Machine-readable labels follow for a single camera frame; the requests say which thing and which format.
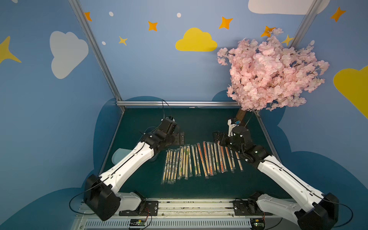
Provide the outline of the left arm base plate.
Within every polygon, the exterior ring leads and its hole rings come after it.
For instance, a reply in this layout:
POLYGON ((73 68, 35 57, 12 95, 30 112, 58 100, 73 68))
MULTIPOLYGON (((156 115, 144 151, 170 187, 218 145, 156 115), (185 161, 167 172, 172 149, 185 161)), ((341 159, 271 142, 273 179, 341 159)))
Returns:
POLYGON ((119 216, 144 216, 149 212, 151 216, 158 215, 159 201, 157 200, 144 200, 139 206, 131 210, 123 210, 119 212, 119 216))

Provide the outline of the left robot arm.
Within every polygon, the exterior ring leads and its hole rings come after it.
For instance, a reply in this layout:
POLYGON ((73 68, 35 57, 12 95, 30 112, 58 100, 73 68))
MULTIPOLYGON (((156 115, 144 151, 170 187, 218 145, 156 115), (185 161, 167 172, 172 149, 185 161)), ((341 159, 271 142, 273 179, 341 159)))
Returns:
POLYGON ((110 219, 118 211, 135 211, 143 198, 135 192, 121 193, 120 189, 128 178, 145 162, 171 145, 182 145, 184 134, 175 132, 177 123, 173 117, 162 119, 153 131, 144 133, 133 148, 116 165, 100 175, 86 179, 83 193, 84 203, 100 220, 110 219))

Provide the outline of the red striped chopsticks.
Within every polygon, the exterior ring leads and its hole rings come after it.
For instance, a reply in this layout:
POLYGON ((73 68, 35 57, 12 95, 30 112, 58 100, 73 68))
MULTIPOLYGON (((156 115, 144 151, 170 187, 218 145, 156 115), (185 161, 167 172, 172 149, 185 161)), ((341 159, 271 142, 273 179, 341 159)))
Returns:
POLYGON ((208 179, 209 176, 208 176, 208 172, 207 172, 207 169, 206 169, 206 164, 205 164, 205 161, 204 161, 204 157, 203 157, 203 154, 202 154, 200 143, 197 143, 197 148, 198 148, 198 153, 199 153, 200 160, 201 160, 201 163, 202 163, 205 178, 208 179))

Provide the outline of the chopsticks red print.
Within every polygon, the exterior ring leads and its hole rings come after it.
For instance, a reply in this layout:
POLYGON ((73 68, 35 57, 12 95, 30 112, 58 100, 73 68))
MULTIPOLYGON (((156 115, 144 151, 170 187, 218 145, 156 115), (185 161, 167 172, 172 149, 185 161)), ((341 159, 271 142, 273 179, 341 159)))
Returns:
POLYGON ((206 170, 207 170, 208 175, 210 175, 209 158, 208 158, 208 152, 207 152, 205 141, 203 142, 203 149, 204 149, 204 155, 205 155, 206 170))

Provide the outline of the chopsticks green tip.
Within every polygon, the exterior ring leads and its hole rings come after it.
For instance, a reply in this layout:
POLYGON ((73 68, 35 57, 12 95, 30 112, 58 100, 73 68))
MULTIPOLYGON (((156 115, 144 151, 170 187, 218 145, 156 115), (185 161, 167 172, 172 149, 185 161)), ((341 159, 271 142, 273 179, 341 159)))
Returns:
POLYGON ((197 171, 197 165, 196 165, 196 157, 195 157, 195 148, 194 148, 194 145, 191 145, 191 153, 192 153, 192 158, 193 158, 193 165, 194 165, 195 177, 197 177, 198 176, 198 171, 197 171))

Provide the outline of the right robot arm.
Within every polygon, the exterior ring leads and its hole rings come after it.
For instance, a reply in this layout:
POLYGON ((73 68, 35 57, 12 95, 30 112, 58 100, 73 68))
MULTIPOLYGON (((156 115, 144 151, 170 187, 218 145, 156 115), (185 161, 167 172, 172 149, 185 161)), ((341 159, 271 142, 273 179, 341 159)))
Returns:
POLYGON ((275 214, 295 223, 302 230, 331 230, 338 222, 338 198, 331 193, 323 194, 307 184, 274 155, 267 153, 264 147, 254 144, 246 127, 235 126, 228 134, 214 132, 213 139, 271 178, 294 200, 289 202, 256 192, 248 198, 254 210, 275 214))

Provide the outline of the chopsticks green label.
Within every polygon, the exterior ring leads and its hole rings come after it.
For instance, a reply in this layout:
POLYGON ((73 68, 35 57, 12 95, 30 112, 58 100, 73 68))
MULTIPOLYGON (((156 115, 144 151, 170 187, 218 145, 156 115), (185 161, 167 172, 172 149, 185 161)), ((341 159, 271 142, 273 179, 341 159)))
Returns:
POLYGON ((209 142, 207 142, 207 151, 208 151, 208 158, 209 158, 210 176, 214 176, 212 156, 211 156, 211 148, 210 148, 210 143, 209 142))

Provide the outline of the chopsticks thin pair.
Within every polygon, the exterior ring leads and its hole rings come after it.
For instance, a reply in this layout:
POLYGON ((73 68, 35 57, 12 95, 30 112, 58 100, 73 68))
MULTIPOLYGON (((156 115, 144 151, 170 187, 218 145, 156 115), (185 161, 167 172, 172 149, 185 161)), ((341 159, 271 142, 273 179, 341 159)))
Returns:
POLYGON ((173 166, 172 166, 172 184, 174 184, 176 182, 176 174, 177 174, 177 167, 178 167, 178 150, 176 149, 174 151, 174 161, 173 161, 173 166))

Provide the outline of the chopsticks panda sleeve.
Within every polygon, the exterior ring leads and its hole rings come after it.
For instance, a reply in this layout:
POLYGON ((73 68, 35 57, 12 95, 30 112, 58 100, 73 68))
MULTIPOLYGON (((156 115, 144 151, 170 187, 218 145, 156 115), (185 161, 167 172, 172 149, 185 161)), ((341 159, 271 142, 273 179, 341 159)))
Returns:
POLYGON ((173 182, 176 182, 177 179, 177 174, 178 174, 178 166, 179 166, 179 161, 180 161, 180 149, 176 150, 176 162, 175 162, 175 171, 174 171, 174 178, 173 178, 173 182))

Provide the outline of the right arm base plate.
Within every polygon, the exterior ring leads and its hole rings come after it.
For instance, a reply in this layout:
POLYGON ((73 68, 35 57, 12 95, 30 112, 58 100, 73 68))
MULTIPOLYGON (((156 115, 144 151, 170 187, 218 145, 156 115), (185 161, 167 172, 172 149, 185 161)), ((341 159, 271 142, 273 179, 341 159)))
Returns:
POLYGON ((249 202, 247 200, 236 199, 232 201, 234 213, 236 216, 272 216, 271 213, 264 213, 254 202, 249 202))

